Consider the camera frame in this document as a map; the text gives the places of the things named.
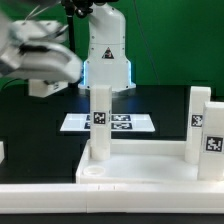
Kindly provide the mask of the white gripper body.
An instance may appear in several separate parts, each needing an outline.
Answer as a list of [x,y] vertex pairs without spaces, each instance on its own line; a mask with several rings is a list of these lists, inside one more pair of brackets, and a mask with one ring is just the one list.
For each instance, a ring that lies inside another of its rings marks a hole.
[[77,82],[82,61],[61,45],[65,31],[56,20],[0,19],[0,78]]

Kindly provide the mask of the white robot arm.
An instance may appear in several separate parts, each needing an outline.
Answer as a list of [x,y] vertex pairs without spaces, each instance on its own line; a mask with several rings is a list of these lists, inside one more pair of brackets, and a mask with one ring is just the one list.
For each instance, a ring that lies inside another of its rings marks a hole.
[[[132,90],[131,62],[125,55],[126,21],[112,7],[118,0],[8,0],[32,4],[23,20],[1,9],[0,78],[26,80],[28,93],[47,97],[77,84],[82,92],[109,85],[115,93]],[[88,58],[75,53],[73,18],[89,20]]]

